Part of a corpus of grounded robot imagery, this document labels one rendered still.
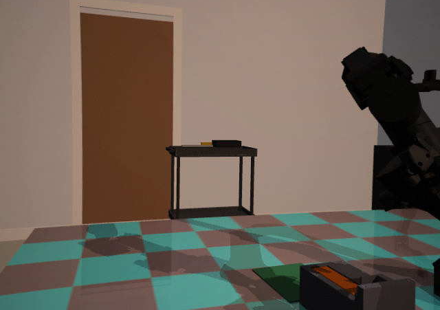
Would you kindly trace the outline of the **orange l-shaped part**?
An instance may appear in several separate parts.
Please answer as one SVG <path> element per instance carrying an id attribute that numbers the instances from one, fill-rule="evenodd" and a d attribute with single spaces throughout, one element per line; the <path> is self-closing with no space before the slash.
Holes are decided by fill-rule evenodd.
<path id="1" fill-rule="evenodd" d="M 348 278 L 345 278 L 341 274 L 336 273 L 336 271 L 332 270 L 329 267 L 316 267 L 312 268 L 314 271 L 318 272 L 325 276 L 325 278 L 329 279 L 331 282 L 339 285 L 345 291 L 351 293 L 351 295 L 355 296 L 357 293 L 357 284 L 351 282 Z"/>

